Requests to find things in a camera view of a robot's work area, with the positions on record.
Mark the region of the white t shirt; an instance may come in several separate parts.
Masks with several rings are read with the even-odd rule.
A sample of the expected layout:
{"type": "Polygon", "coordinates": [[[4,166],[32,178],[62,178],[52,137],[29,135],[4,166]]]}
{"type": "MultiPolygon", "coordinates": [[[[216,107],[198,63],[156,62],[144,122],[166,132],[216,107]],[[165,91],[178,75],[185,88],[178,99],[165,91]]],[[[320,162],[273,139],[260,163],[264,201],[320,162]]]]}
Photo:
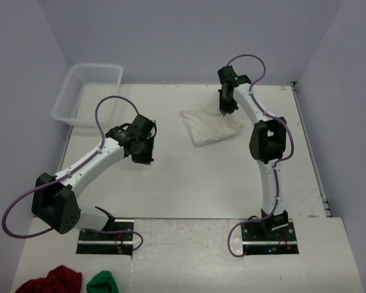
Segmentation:
{"type": "Polygon", "coordinates": [[[244,129],[244,124],[239,119],[220,112],[218,94],[180,111],[179,114],[196,148],[237,136],[244,129]]]}

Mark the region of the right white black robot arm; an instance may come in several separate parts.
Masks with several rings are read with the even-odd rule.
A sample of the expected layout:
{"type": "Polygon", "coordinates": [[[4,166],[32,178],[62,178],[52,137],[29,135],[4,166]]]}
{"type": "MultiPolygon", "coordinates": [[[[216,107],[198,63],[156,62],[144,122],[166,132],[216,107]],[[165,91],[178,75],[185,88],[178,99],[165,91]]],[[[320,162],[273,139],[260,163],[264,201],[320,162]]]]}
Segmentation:
{"type": "Polygon", "coordinates": [[[254,217],[251,223],[244,223],[243,235],[252,241],[273,240],[288,224],[279,182],[280,161],[286,149],[285,120],[275,117],[256,99],[248,76],[237,75],[230,65],[219,69],[217,75],[221,84],[220,112],[232,114],[241,107],[253,125],[249,152],[259,166],[263,201],[261,218],[254,217]]]}

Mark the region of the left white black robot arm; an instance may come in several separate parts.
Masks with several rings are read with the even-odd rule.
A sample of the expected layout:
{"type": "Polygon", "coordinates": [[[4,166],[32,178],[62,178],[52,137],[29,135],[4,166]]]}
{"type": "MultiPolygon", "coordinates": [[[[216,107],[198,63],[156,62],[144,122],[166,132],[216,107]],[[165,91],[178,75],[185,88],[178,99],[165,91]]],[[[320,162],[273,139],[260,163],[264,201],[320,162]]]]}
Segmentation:
{"type": "Polygon", "coordinates": [[[132,123],[105,132],[97,146],[73,165],[55,175],[43,173],[35,184],[33,215],[60,234],[76,228],[102,240],[111,238],[115,231],[112,214],[100,207],[82,208],[77,199],[97,177],[126,157],[136,164],[151,164],[156,133],[155,121],[138,114],[132,123]]]}

